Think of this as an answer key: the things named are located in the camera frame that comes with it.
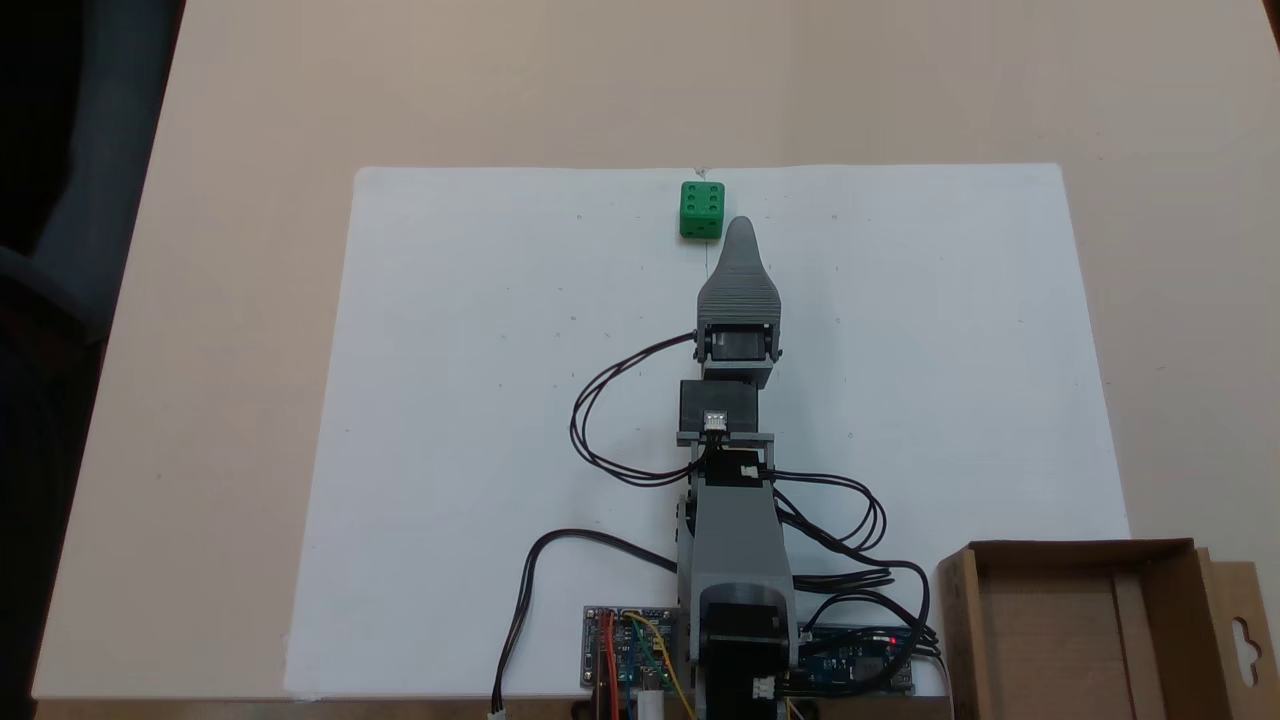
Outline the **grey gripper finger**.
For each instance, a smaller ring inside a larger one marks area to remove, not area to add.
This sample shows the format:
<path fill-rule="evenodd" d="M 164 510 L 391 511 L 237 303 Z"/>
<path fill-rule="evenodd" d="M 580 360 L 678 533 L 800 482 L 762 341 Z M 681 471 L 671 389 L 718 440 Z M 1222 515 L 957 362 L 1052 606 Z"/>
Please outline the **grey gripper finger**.
<path fill-rule="evenodd" d="M 781 315 L 780 292 L 762 260 L 753 222 L 736 217 L 724 232 L 719 260 L 699 291 L 698 325 L 778 325 Z"/>

